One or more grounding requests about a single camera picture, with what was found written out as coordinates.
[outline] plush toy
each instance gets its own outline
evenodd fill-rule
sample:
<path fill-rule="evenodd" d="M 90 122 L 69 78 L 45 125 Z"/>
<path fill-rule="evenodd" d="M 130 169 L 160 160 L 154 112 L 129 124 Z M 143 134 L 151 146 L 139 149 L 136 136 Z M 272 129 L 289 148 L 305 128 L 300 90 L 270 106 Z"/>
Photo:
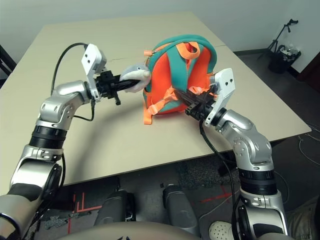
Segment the plush toy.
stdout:
<path fill-rule="evenodd" d="M 120 75 L 120 81 L 128 79 L 140 80 L 136 85 L 125 90 L 126 92 L 136 93 L 144 89 L 149 84 L 151 80 L 151 72 L 143 63 L 135 64 L 127 67 Z"/>

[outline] orange backpack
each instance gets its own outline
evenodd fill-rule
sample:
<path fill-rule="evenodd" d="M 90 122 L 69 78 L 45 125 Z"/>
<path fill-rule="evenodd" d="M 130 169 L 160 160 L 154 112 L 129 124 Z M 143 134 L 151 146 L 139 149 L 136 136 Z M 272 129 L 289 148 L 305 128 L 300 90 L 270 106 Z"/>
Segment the orange backpack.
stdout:
<path fill-rule="evenodd" d="M 149 56 L 146 66 L 151 71 L 151 81 L 143 91 L 144 124 L 151 124 L 153 115 L 186 108 L 176 98 L 174 89 L 197 94 L 209 89 L 217 54 L 204 37 L 191 34 L 171 37 L 144 55 Z"/>

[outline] white wall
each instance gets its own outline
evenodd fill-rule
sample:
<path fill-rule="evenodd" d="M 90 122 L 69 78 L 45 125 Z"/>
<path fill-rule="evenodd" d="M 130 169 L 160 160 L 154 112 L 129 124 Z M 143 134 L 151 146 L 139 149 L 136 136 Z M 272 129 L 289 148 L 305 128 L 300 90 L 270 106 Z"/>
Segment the white wall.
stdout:
<path fill-rule="evenodd" d="M 259 49 L 268 46 L 281 22 L 279 13 L 291 1 L 1 0 L 0 43 L 18 62 L 46 24 L 192 11 L 231 50 Z"/>
<path fill-rule="evenodd" d="M 299 73 L 312 61 L 320 52 L 320 0 L 294 0 L 287 8 L 283 23 L 279 30 L 290 19 L 298 20 L 299 23 L 290 26 L 291 33 L 287 30 L 279 38 L 280 44 L 292 43 L 301 50 L 301 56 L 292 67 Z"/>

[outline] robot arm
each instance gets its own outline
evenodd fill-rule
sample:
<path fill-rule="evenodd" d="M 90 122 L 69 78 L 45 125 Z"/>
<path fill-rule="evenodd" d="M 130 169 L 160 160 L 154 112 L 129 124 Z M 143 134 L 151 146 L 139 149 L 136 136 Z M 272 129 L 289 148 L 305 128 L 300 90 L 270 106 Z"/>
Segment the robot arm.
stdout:
<path fill-rule="evenodd" d="M 243 240 L 255 240 L 265 233 L 288 235 L 281 193 L 277 190 L 272 148 L 265 136 L 246 117 L 225 106 L 235 90 L 231 68 L 216 73 L 209 92 L 195 95 L 176 90 L 188 108 L 187 115 L 214 126 L 232 146 L 241 183 L 238 208 L 239 232 Z"/>
<path fill-rule="evenodd" d="M 117 91 L 136 85 L 139 80 L 120 81 L 111 71 L 103 71 L 106 58 L 89 44 L 81 60 L 87 82 L 81 80 L 59 85 L 40 107 L 31 140 L 22 152 L 10 189 L 0 196 L 0 239 L 20 239 L 27 232 L 43 201 L 54 198 L 59 189 L 63 144 L 76 110 L 90 101 L 115 98 Z"/>

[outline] table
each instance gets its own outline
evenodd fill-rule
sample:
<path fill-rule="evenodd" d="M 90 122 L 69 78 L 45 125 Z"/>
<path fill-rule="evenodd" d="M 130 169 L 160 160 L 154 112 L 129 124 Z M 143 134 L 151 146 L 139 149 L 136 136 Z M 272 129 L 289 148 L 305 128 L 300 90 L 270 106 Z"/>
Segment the table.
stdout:
<path fill-rule="evenodd" d="M 188 28 L 183 21 L 192 19 Z M 159 23 L 168 21 L 171 28 Z M 144 23 L 146 36 L 123 32 Z M 108 36 L 102 26 L 112 34 Z M 9 189 L 10 178 L 23 147 L 30 141 L 41 103 L 50 94 L 52 74 L 63 49 L 73 42 L 97 44 L 107 59 L 107 68 L 120 74 L 129 65 L 143 62 L 144 49 L 159 41 L 184 33 L 207 38 L 217 52 L 214 71 L 232 68 L 236 91 L 227 107 L 248 117 L 270 141 L 303 134 L 310 128 L 232 51 L 192 13 L 170 13 L 45 26 L 29 47 L 0 90 L 0 194 Z M 81 47 L 71 50 L 59 68 L 56 84 L 85 79 Z M 65 184 L 112 176 L 197 158 L 212 152 L 199 134 L 198 122 L 183 113 L 158 115 L 152 125 L 143 124 L 142 93 L 120 92 L 121 105 L 103 99 L 96 105 L 93 122 L 74 119 L 64 143 Z M 77 115 L 89 117 L 90 105 L 81 106 Z M 218 151 L 229 151 L 229 143 L 213 129 L 206 130 Z"/>

